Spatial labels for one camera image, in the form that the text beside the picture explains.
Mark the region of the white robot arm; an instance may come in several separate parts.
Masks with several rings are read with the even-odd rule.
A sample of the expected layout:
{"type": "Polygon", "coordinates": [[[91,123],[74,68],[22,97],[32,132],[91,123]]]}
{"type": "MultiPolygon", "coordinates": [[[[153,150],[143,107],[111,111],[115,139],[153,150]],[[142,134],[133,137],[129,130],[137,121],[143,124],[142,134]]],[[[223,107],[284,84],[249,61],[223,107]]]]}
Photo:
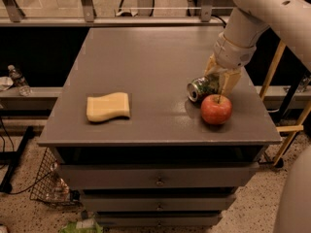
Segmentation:
{"type": "MultiPolygon", "coordinates": [[[[245,66],[271,28],[311,70],[311,6],[304,0],[233,0],[225,31],[208,60],[207,75],[245,66]]],[[[311,233],[311,148],[294,162],[279,202],[273,233],[311,233]]]]}

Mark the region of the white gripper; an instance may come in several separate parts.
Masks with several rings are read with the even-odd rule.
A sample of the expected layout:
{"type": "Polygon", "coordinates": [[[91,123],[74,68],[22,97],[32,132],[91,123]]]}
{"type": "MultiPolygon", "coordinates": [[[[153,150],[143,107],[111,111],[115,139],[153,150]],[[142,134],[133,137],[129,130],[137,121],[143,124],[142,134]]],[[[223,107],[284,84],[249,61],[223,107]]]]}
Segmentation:
{"type": "Polygon", "coordinates": [[[228,96],[241,78],[241,70],[235,69],[248,64],[253,57],[256,47],[239,47],[231,43],[220,33],[213,48],[213,54],[207,61],[205,76],[223,74],[224,83],[221,95],[228,96]]]}

